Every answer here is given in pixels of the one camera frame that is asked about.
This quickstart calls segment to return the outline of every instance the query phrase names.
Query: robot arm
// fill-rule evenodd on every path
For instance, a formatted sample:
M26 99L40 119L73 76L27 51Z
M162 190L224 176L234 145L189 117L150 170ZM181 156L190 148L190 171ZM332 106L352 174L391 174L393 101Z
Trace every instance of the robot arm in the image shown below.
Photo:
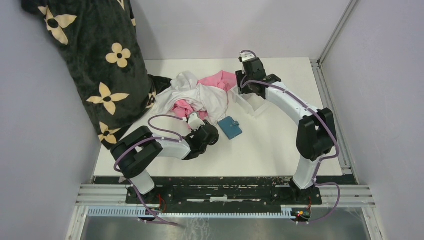
M266 74L261 60L253 54L241 53L239 60L243 64L243 70L235 73L239 94L253 93L270 101L283 110L298 127L296 146L300 152L300 160L290 185L299 191L312 187L319 160L331 151L334 143L308 109L316 112L336 136L333 113L328 108L320 110L291 93L280 78L274 74Z
M218 130L208 121L201 120L197 112L190 114L187 123L192 132L183 137L183 140L162 137L153 134L147 126L141 126L110 149L115 161L121 158L117 165L123 176L131 180L141 194L147 194L155 187L146 168L156 157L191 160L204 154L207 146L217 143Z

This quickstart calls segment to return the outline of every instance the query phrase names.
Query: white table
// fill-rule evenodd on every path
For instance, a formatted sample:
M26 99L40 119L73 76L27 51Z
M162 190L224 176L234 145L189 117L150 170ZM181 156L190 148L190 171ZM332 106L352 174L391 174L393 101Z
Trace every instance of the white table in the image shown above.
M317 83L309 58L261 58L267 74L275 74L283 83L303 100L322 108ZM189 59L189 60L147 60L149 74L176 77L183 71L191 71L198 79L224 70L234 73L241 69L241 63L234 59ZM257 118L248 115L229 96L226 112L240 123L243 134L229 140L219 126L219 141L208 146L205 154L188 161L158 157L147 168L154 177L273 177L295 174L300 154L296 148L297 126L279 108L271 105ZM128 133L145 125L153 116L148 113L136 122ZM190 133L187 124L167 117L153 121L156 127ZM160 133L173 137L172 134ZM109 150L101 147L94 176L122 176L114 171L115 160ZM325 161L319 176L341 176L338 159Z

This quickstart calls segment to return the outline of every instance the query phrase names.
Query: black joint motor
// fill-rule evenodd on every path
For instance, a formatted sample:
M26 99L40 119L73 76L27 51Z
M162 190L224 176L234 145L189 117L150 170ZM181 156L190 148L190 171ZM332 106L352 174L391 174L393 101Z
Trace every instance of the black joint motor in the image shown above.
M207 146L216 144L220 138L218 129L204 120L205 125L183 137L190 146L191 152L183 160L191 160L206 152Z
M243 71L236 71L235 76L237 78L237 86L239 94L256 94L263 99L266 99L267 86L261 84L248 84L242 88L242 84L247 81L260 81L267 84L273 84L281 82L281 79L274 74L267 76L264 69L264 64L261 62L259 57L255 57L243 62Z
M110 152L115 161L117 161L129 148L152 136L153 133L149 128L142 126L113 145ZM142 147L143 151L137 152L137 150L133 149L118 164L119 169L126 179L132 179L141 174L163 150L161 144L155 140L148 141L139 147Z
M317 114L337 139L333 112L324 108L318 110ZM319 156L330 153L334 142L317 117L311 115L299 121L296 146L302 157L315 161Z

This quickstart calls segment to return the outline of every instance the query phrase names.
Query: white wall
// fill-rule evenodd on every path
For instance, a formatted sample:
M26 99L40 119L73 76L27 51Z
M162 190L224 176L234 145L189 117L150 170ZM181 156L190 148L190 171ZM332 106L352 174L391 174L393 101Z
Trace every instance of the white wall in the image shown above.
M45 24L8 0L0 32L0 239L61 240L99 139Z
M389 239L424 238L424 1L360 1L324 62Z
M318 59L349 0L132 0L143 56L152 59Z

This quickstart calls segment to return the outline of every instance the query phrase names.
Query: white cloth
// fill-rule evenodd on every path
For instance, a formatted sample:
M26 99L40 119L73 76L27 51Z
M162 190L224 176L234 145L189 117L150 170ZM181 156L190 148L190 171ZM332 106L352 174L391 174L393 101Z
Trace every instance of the white cloth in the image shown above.
M227 93L214 86L198 85L198 81L190 71L180 73L170 82L171 87L156 96L152 111L156 114L165 114L178 100L186 100L196 112L206 111L210 123L216 125L226 117Z

